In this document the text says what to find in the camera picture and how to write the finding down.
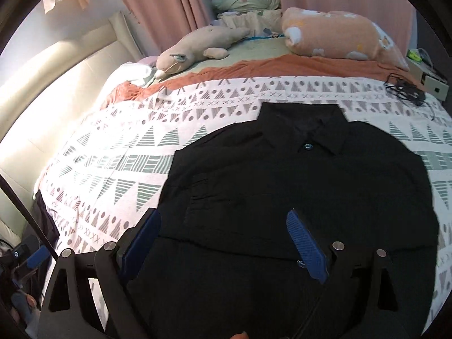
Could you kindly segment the black long sleeve shirt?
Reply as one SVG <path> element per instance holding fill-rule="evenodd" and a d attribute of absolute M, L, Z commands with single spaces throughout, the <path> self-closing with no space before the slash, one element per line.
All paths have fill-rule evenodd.
<path fill-rule="evenodd" d="M 264 103 L 175 153 L 128 285 L 151 338 L 419 338 L 439 223 L 421 157 L 336 105 Z"/>

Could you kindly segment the patterned white orange duvet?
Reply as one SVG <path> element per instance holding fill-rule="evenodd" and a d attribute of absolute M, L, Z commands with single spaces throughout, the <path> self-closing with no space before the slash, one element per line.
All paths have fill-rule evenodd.
<path fill-rule="evenodd" d="M 205 68 L 148 88 L 140 64 L 123 64 L 94 107 L 66 131 L 37 188 L 60 233 L 57 250 L 84 253 L 118 240 L 157 204 L 175 151 L 232 123 L 256 119 L 264 102 L 336 104 L 419 155 L 438 216 L 430 318 L 451 294 L 451 117 L 427 94 L 423 105 L 384 87 L 397 68 L 376 61 L 284 55 Z"/>

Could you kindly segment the cream padded headboard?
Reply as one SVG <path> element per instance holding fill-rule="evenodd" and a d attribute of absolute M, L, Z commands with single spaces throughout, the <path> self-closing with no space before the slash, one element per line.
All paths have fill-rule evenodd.
<path fill-rule="evenodd" d="M 34 56 L 1 100 L 1 176 L 27 207 L 47 160 L 121 64 L 143 57 L 122 12 Z"/>

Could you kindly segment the white bed pillow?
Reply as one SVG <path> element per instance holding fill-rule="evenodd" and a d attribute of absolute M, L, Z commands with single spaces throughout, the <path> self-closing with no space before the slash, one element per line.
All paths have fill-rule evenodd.
<path fill-rule="evenodd" d="M 148 87 L 156 79 L 157 56 L 148 56 L 137 62 L 121 64 L 113 73 L 112 78 L 117 83 L 130 82 L 140 87 Z"/>

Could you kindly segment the white box with items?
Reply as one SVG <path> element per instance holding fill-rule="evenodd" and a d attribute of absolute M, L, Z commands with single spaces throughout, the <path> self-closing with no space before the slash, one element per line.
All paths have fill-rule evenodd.
<path fill-rule="evenodd" d="M 424 86 L 428 93 L 445 102 L 449 91 L 447 78 L 434 67 L 428 52 L 423 48 L 409 49 L 406 60 L 411 75 Z"/>

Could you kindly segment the peach fleece pillow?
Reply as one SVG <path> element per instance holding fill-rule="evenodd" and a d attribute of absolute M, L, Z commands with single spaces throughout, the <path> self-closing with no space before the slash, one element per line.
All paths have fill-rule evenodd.
<path fill-rule="evenodd" d="M 408 71 L 405 57 L 376 23 L 351 12 L 288 8 L 282 15 L 286 46 L 294 54 L 374 60 Z"/>

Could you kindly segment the beige plush animal toy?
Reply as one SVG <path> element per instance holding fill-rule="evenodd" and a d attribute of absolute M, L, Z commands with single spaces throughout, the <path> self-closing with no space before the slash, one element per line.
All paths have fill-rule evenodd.
<path fill-rule="evenodd" d="M 156 61 L 156 79 L 161 80 L 207 60 L 221 60 L 228 49 L 246 38 L 249 28 L 205 26 L 185 35 L 178 43 L 162 52 Z"/>

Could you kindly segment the pink curtain left panel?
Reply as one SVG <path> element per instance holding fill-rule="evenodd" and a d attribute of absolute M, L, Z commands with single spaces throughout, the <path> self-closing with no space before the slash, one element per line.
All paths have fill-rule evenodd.
<path fill-rule="evenodd" d="M 213 19 L 211 0 L 123 0 L 163 51 Z"/>

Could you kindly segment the crumpled light green bedding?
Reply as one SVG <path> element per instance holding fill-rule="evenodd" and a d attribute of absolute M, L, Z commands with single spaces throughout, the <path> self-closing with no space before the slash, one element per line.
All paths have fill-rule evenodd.
<path fill-rule="evenodd" d="M 246 28 L 248 37 L 281 36 L 281 0 L 212 0 L 218 20 L 228 28 Z"/>

